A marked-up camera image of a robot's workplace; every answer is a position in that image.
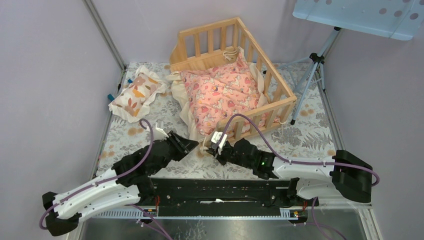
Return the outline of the pink patterned bed cushion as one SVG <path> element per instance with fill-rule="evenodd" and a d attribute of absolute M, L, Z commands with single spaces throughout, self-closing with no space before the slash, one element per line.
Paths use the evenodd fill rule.
<path fill-rule="evenodd" d="M 246 61 L 244 50 L 225 51 L 223 56 L 229 63 L 167 76 L 191 140 L 201 142 L 216 130 L 219 121 L 268 104 L 264 78 L 254 63 Z"/>

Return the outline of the wooden pet bed frame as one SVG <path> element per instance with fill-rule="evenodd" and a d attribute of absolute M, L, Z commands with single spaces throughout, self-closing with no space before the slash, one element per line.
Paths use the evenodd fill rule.
<path fill-rule="evenodd" d="M 225 126 L 229 125 L 225 132 L 230 141 L 256 135 L 253 124 L 264 132 L 277 128 L 288 119 L 297 101 L 246 25 L 239 17 L 234 17 L 182 30 L 177 35 L 177 43 L 169 58 L 171 74 L 184 70 L 204 71 L 228 64 L 229 60 L 225 59 L 223 53 L 238 48 L 244 51 L 246 61 L 254 63 L 262 75 L 263 94 L 268 103 L 245 114 L 236 113 L 220 120 L 214 132 L 223 132 Z"/>

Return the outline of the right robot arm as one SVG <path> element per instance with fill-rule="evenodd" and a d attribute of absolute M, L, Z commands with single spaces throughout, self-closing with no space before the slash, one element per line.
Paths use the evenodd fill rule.
<path fill-rule="evenodd" d="M 315 197 L 344 197 L 357 203 L 370 203 L 372 199 L 372 167 L 346 150 L 324 158 L 285 159 L 260 150 L 244 138 L 231 144 L 227 135 L 215 132 L 206 152 L 222 165 L 250 169 L 260 179 L 288 181 L 293 188 L 286 198 L 293 206 Z"/>

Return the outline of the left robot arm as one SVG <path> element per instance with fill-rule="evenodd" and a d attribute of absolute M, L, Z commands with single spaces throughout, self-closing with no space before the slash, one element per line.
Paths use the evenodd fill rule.
<path fill-rule="evenodd" d="M 199 145 L 173 131 L 166 138 L 124 156 L 103 174 L 64 193 L 42 195 L 46 210 L 40 227 L 54 237 L 67 234 L 80 223 L 110 209 L 125 205 L 148 206 L 157 200 L 151 176 L 172 162 L 185 158 Z"/>

